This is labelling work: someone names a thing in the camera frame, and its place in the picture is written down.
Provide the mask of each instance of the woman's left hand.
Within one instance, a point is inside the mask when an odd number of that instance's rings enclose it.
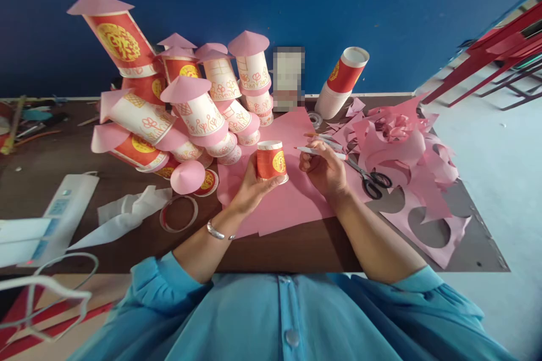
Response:
[[[257,176],[256,152],[248,160],[247,171],[244,174],[243,182],[236,196],[231,201],[230,207],[241,214],[250,214],[256,209],[261,199],[270,191],[275,189],[284,176],[270,179],[261,179]]]

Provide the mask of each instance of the person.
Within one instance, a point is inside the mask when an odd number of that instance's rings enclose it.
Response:
[[[367,278],[214,275],[239,225],[283,180],[252,155],[231,204],[133,281],[70,360],[508,360],[482,311],[349,190],[344,163],[314,141],[299,169],[335,211]]]

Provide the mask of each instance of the woman's right hand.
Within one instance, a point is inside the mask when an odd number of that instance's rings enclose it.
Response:
[[[348,193],[344,163],[331,147],[320,140],[310,142],[307,147],[320,151],[320,155],[302,152],[299,156],[299,169],[309,176],[314,187],[328,200]]]

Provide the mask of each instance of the hand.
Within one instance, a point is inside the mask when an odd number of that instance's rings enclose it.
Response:
[[[256,209],[261,199],[284,181],[284,176],[261,179],[257,176],[256,152],[248,161],[247,171],[237,194],[231,201],[230,207],[241,214],[250,214]]]
[[[326,198],[332,198],[349,191],[344,163],[338,159],[329,145],[316,140],[307,144],[316,148],[321,155],[302,152],[299,156],[299,169],[309,176],[314,187]]]

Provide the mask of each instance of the scissors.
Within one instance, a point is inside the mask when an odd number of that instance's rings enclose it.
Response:
[[[365,193],[367,193],[367,196],[369,196],[372,199],[379,200],[382,198],[382,192],[376,187],[376,185],[379,185],[386,189],[391,188],[393,186],[391,179],[388,178],[383,173],[376,172],[376,171],[367,173],[366,171],[361,169],[354,162],[351,155],[348,156],[346,163],[360,173],[361,177],[363,178],[363,190]]]

